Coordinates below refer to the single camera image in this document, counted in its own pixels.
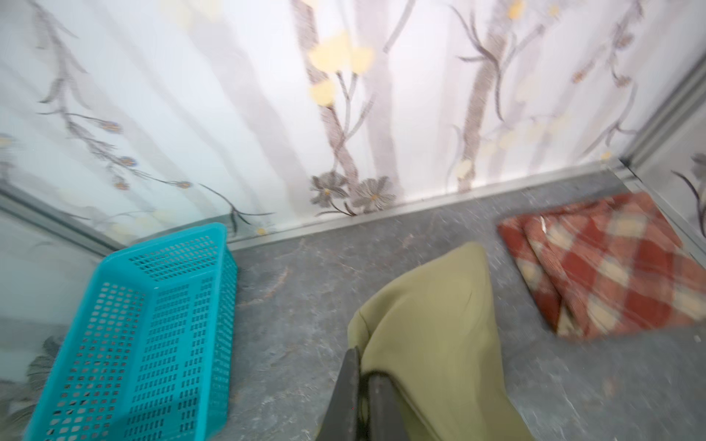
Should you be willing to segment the red plaid wool skirt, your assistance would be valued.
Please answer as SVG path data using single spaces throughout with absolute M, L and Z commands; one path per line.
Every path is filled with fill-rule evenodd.
M 498 233 L 557 336 L 590 340 L 705 318 L 705 269 L 645 192 L 520 214 Z

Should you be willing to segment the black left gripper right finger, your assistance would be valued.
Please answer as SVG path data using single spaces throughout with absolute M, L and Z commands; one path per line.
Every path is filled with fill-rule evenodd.
M 395 399 L 395 386 L 382 373 L 368 378 L 370 441 L 409 441 L 402 413 Z

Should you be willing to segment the olive green skirt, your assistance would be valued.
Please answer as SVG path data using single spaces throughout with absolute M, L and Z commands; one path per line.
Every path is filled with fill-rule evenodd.
M 382 373 L 410 440 L 528 440 L 507 396 L 485 249 L 468 243 L 390 282 L 354 314 L 359 439 L 369 440 L 368 378 Z

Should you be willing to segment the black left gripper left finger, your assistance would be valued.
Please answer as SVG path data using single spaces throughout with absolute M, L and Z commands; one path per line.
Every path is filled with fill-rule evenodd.
M 317 441 L 355 441 L 359 439 L 360 351 L 349 349 L 325 412 Z

